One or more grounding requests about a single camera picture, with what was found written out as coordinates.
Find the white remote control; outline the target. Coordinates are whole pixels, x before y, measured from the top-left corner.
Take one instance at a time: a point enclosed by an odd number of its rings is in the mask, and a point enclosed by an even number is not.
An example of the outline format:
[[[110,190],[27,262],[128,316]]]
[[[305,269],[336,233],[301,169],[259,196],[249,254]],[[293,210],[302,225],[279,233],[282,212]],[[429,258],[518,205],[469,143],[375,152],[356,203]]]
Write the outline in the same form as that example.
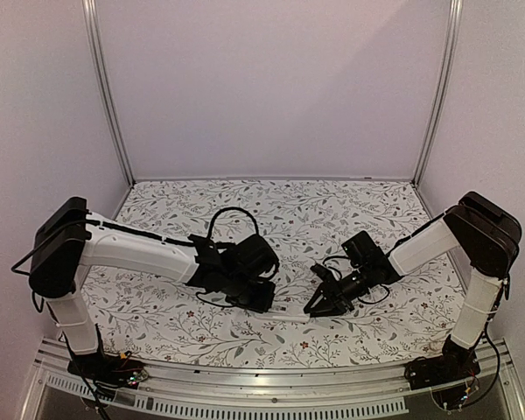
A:
[[[303,308],[296,305],[275,304],[264,313],[271,320],[280,322],[306,323],[310,316],[304,313]]]

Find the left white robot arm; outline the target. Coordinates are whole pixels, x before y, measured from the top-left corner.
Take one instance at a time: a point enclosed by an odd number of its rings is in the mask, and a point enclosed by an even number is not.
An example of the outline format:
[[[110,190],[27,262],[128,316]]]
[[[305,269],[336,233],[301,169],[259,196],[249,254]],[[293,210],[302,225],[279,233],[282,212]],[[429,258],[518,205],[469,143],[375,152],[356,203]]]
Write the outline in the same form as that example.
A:
[[[119,224],[72,197],[38,229],[32,249],[11,271],[27,277],[31,292],[50,307],[80,367],[103,380],[113,363],[101,351],[101,335],[81,295],[77,276],[83,267],[148,273],[222,293],[233,307],[269,310],[280,267],[276,252],[258,231],[238,243],[216,242],[214,225],[209,222],[204,235],[176,239]]]

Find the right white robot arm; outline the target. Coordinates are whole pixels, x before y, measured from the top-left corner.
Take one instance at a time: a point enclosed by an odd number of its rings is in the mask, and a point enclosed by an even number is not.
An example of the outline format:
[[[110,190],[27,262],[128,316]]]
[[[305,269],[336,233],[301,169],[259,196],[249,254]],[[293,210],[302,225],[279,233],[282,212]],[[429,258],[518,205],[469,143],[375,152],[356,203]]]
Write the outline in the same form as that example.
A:
[[[468,192],[389,251],[366,231],[346,240],[341,247],[352,272],[337,279],[324,264],[311,266],[321,283],[304,313],[312,318],[343,315],[375,286],[394,284],[441,256],[460,253],[469,263],[470,279],[448,338],[454,348],[440,356],[434,368],[441,381],[452,382],[468,368],[463,349],[476,346],[500,299],[509,295],[510,271],[521,239],[517,218],[479,193]]]

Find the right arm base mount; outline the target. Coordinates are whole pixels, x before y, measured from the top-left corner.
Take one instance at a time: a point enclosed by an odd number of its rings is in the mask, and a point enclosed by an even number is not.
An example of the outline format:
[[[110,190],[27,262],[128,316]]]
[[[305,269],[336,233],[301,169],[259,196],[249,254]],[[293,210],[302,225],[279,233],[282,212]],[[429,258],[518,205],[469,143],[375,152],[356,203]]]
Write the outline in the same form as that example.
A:
[[[448,336],[439,356],[418,357],[404,365],[404,378],[412,390],[464,380],[480,373],[475,346],[462,347]]]

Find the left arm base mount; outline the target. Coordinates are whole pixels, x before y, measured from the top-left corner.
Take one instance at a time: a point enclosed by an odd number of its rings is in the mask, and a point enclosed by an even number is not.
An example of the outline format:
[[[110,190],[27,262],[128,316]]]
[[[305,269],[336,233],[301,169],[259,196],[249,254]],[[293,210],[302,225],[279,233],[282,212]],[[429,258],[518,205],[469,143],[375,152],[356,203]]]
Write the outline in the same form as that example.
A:
[[[131,351],[119,355],[106,354],[100,343],[93,353],[76,354],[69,344],[66,347],[71,358],[68,372],[95,384],[115,389],[136,389],[139,383],[149,378],[145,365],[135,360]]]

